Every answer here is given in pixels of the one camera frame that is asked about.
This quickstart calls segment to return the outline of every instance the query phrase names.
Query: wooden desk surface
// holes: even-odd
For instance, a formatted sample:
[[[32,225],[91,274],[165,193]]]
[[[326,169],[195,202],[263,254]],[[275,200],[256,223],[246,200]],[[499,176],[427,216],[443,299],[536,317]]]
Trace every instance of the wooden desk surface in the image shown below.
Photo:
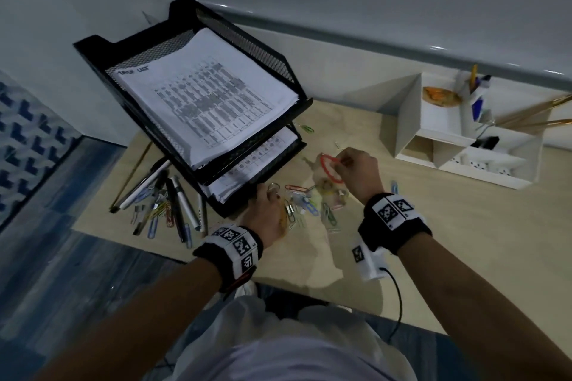
[[[312,185],[304,157],[335,155],[335,143],[368,151],[379,162],[382,181],[399,183],[400,194],[425,215],[435,238],[515,303],[569,356],[572,356],[572,152],[545,148],[540,182],[524,190],[449,174],[395,160],[395,117],[341,105],[315,102],[297,119],[315,133],[301,131],[308,146],[271,182]],[[140,133],[93,197],[74,229],[183,261],[191,250],[162,219],[154,240],[133,236],[133,208],[115,215],[109,206],[149,140]],[[152,146],[132,182],[161,156]],[[184,189],[197,207],[196,194]],[[306,214],[305,229],[296,226],[265,251],[255,279],[287,290],[368,313],[397,319],[399,305],[390,279],[363,283],[349,250],[363,210],[353,198],[336,218],[343,232],[329,235],[319,218]],[[208,211],[209,227],[223,220]],[[200,238],[193,234],[195,246]],[[388,255],[403,296],[403,321],[443,332],[399,259]]]

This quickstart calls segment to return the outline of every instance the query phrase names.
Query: floor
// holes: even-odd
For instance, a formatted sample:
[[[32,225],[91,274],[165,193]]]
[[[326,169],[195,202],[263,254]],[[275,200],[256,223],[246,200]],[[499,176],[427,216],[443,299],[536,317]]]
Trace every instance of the floor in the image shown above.
[[[112,313],[139,289],[180,264],[71,230],[123,148],[83,138],[54,174],[0,234],[0,374],[30,379],[88,327]],[[195,336],[221,304],[192,324]],[[386,338],[394,322],[365,315]],[[403,325],[393,344],[420,381],[476,379],[447,336]],[[167,355],[173,363],[180,342]],[[167,367],[145,381],[168,376]]]

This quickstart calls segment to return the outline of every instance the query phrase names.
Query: black wristband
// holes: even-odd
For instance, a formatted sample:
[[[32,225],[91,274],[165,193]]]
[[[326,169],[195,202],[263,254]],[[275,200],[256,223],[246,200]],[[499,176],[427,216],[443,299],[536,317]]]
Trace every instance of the black wristband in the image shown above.
[[[368,249],[387,248],[394,255],[420,232],[433,236],[425,219],[402,196],[381,193],[368,200],[357,229]]]
[[[193,255],[213,263],[221,275],[221,292],[247,282],[262,256],[264,246],[257,233],[244,226],[226,224],[207,236]]]

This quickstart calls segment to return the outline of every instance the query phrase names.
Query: paper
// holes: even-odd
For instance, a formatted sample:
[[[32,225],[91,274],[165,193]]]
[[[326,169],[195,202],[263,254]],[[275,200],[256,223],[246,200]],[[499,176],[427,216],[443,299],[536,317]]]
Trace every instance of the paper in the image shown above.
[[[254,178],[296,139],[296,134],[284,127],[230,171],[209,186],[201,188],[207,196],[214,195],[220,203],[225,203],[235,191]]]
[[[191,168],[232,150],[282,115],[297,94],[210,29],[117,81]]]

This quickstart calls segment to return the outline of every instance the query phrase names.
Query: black mesh document tray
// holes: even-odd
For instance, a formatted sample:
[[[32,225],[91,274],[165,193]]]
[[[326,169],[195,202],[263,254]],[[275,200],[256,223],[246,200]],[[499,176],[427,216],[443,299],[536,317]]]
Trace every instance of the black mesh document tray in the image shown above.
[[[208,164],[192,170],[177,152],[176,142],[168,132],[143,110],[135,99],[116,82],[111,74],[119,68],[133,67],[159,59],[186,45],[201,29],[209,28],[227,43],[246,54],[268,74],[284,83],[299,96],[296,104],[261,131],[234,148],[218,156]],[[149,138],[169,158],[181,175],[197,190],[199,184],[208,185],[227,173],[241,160],[253,153],[284,126],[297,135],[297,140],[271,162],[254,180],[233,194],[224,204],[214,197],[208,199],[213,209],[222,216],[236,211],[255,190],[255,183],[263,182],[306,146],[296,132],[292,120],[312,103],[308,98],[286,58],[241,30],[220,15],[195,0],[175,0],[169,7],[169,18],[117,43],[93,35],[74,44],[75,49],[105,83],[123,109],[141,127]]]

